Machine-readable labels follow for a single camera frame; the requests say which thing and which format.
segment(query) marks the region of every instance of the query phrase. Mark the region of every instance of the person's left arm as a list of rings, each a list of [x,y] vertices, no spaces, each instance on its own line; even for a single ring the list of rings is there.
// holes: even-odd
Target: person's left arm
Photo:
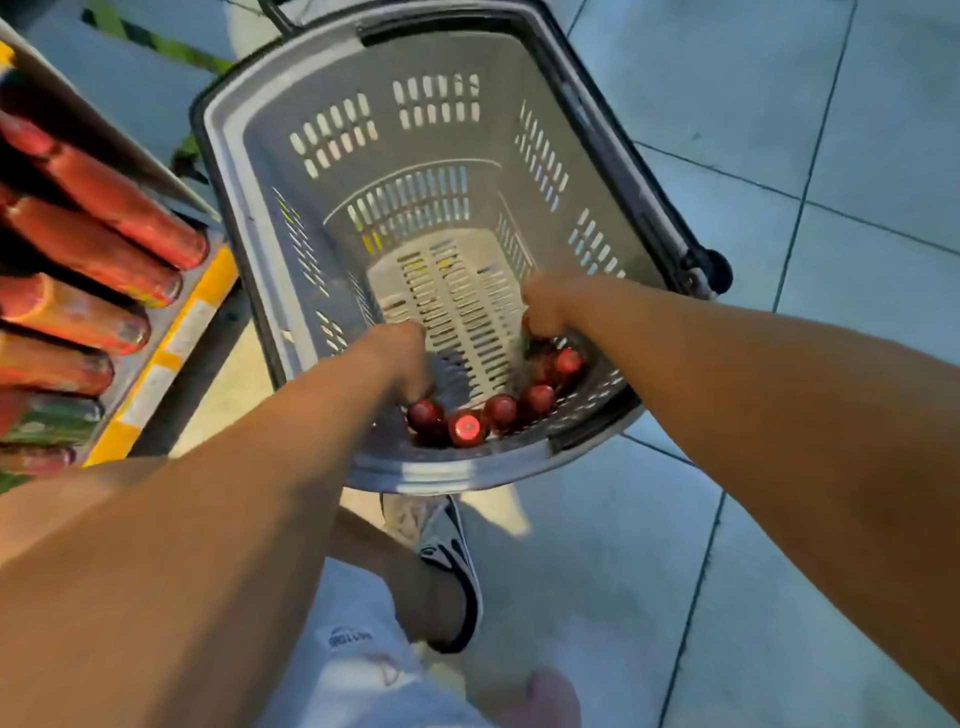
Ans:
[[[255,719],[310,607],[353,454],[429,385],[423,331],[375,327],[0,569],[0,723]]]

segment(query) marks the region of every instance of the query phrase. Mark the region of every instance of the red bottle cap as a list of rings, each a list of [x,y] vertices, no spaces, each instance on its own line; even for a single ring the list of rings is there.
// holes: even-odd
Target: red bottle cap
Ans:
[[[444,427],[444,406],[436,400],[424,398],[407,408],[407,424],[414,432],[430,434]]]
[[[57,141],[36,124],[0,111],[0,134],[11,146],[31,157],[49,157]]]
[[[490,434],[490,428],[482,415],[471,409],[457,412],[449,420],[450,439],[458,448],[475,448],[482,445]]]
[[[493,395],[484,404],[483,416],[493,431],[504,432],[516,422],[516,400],[510,395]]]
[[[578,374],[580,370],[583,369],[583,366],[584,356],[571,347],[563,347],[560,349],[554,360],[554,367],[556,367],[557,373],[564,377]]]
[[[535,415],[543,416],[557,403],[557,393],[549,384],[534,384],[527,387],[521,395],[523,402]]]

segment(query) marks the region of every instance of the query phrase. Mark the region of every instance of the rolling shopping basket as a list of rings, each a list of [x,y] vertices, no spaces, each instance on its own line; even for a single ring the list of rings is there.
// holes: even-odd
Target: rolling shopping basket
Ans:
[[[374,3],[297,27],[192,110],[275,384],[378,322],[416,319],[441,400],[509,384],[540,266],[687,295],[731,272],[669,205],[550,11],[530,0]],[[424,449],[385,411],[349,485],[437,494],[555,468],[643,411],[596,357],[546,419],[475,449]]]

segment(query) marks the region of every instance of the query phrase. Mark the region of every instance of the sneaker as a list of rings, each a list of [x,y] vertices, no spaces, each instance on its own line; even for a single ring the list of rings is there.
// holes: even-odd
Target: sneaker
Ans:
[[[483,596],[464,539],[457,501],[451,496],[416,497],[383,494],[380,507],[387,530],[411,546],[428,566],[457,577],[467,602],[464,624],[448,643],[428,643],[444,655],[462,652],[483,618]]]

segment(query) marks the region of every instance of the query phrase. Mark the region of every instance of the fist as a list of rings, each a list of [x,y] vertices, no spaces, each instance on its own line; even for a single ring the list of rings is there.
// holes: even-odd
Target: fist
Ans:
[[[567,320],[569,302],[586,279],[584,275],[531,273],[521,291],[523,302],[529,306],[524,318],[530,332],[549,339],[570,328]]]
[[[430,389],[424,341],[426,331],[414,321],[371,327],[354,347],[387,367],[396,397],[404,404],[421,400]]]

